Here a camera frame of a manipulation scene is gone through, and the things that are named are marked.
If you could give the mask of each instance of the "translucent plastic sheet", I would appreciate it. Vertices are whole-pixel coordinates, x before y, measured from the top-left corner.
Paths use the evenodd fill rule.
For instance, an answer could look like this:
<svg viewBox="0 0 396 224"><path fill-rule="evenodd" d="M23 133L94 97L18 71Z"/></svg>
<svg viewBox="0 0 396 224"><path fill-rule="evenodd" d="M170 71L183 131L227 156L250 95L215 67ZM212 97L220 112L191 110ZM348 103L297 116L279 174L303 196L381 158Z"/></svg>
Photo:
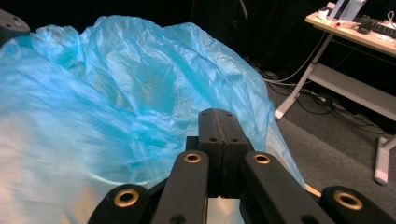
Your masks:
<svg viewBox="0 0 396 224"><path fill-rule="evenodd" d="M260 75L191 23L113 16L10 40L0 99L0 223L86 223L117 185L152 187L211 107L303 184Z"/></svg>

